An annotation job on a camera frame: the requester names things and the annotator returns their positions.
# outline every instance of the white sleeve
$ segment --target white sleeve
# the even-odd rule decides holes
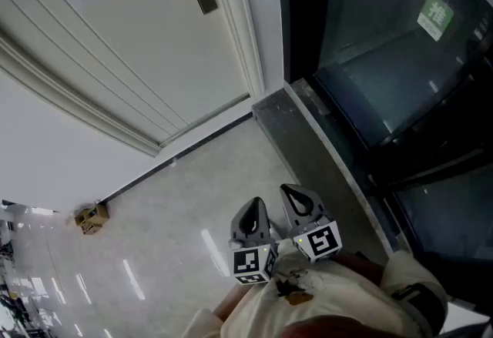
[[[223,321],[209,310],[200,310],[193,317],[182,338],[217,338]]]
[[[411,254],[401,250],[392,255],[380,287],[413,317],[425,336],[440,332],[447,316],[447,293]]]

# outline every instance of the push sign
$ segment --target push sign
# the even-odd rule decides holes
[[[442,0],[426,0],[418,16],[418,24],[438,41],[448,24],[450,23],[454,12]]]

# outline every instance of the door frame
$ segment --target door frame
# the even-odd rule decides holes
[[[246,107],[251,106],[254,101],[263,96],[265,83],[248,0],[217,0],[217,3],[218,11],[223,13],[226,28],[240,64],[240,72],[248,91],[248,95],[242,99],[236,99],[223,107],[223,110],[214,112],[214,115],[209,115],[206,118],[210,122],[219,116],[217,120],[226,120],[223,125],[227,125],[231,115],[221,115],[221,113],[234,109],[235,105],[241,106],[241,111],[244,111]],[[50,102],[57,109],[148,156],[158,156],[171,142],[177,141],[177,137],[165,140],[165,142],[153,139],[134,129],[129,123],[117,119],[100,105],[66,85],[1,29],[0,69],[3,69],[8,76],[20,82],[38,97]],[[187,126],[185,132],[188,133],[196,127],[208,127],[204,123],[206,119]],[[182,136],[185,132],[179,132],[178,136]]]

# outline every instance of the tiled floor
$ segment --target tiled floor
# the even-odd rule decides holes
[[[284,182],[293,180],[249,119],[115,198],[94,236],[61,213],[15,214],[12,288],[27,297],[42,282],[39,308],[60,338],[177,337],[234,284],[220,272],[233,215],[260,196],[282,223]]]

